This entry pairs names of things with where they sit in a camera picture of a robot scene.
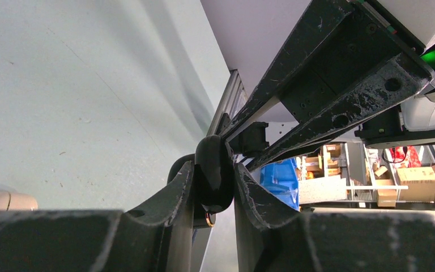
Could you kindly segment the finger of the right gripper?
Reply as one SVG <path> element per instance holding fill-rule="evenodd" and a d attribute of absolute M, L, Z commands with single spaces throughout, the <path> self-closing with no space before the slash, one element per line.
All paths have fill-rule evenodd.
<path fill-rule="evenodd" d="M 277 104 L 287 85 L 353 11 L 348 1 L 311 1 L 245 105 L 220 135 L 233 139 Z"/>
<path fill-rule="evenodd" d="M 275 160 L 303 155 L 312 146 L 330 141 L 417 95 L 434 81 L 434 70 L 420 57 L 400 53 L 378 65 L 343 95 L 294 127 L 246 167 L 253 171 Z"/>

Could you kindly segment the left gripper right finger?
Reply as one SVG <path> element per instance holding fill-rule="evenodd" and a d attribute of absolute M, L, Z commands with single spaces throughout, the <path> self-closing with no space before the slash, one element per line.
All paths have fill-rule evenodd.
<path fill-rule="evenodd" d="M 240 271 L 435 271 L 435 216 L 298 212 L 234 167 Z"/>

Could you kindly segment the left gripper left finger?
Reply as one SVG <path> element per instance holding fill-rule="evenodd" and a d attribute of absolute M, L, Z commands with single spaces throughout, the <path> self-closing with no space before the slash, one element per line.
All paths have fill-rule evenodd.
<path fill-rule="evenodd" d="M 128 212 L 0 211 L 0 271 L 189 271 L 193 172 Z"/>

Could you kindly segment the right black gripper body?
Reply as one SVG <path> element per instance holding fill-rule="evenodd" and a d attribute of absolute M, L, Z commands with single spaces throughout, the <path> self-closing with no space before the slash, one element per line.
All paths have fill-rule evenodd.
<path fill-rule="evenodd" d="M 310 119 L 390 58 L 424 52 L 397 1 L 348 2 L 354 11 L 280 95 L 297 121 Z"/>

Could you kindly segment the beige earbud charging case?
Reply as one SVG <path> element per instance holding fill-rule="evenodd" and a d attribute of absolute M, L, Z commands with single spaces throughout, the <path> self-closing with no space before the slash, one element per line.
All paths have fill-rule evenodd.
<path fill-rule="evenodd" d="M 0 192 L 0 211 L 37 210 L 39 207 L 35 197 L 15 192 Z"/>

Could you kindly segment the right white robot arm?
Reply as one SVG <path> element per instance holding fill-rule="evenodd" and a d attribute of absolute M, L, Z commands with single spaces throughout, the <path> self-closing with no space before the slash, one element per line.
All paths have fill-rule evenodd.
<path fill-rule="evenodd" d="M 297 125 L 248 163 L 303 155 L 435 90 L 435 1 L 311 1 L 249 100 L 221 132 L 233 140 L 277 103 Z"/>

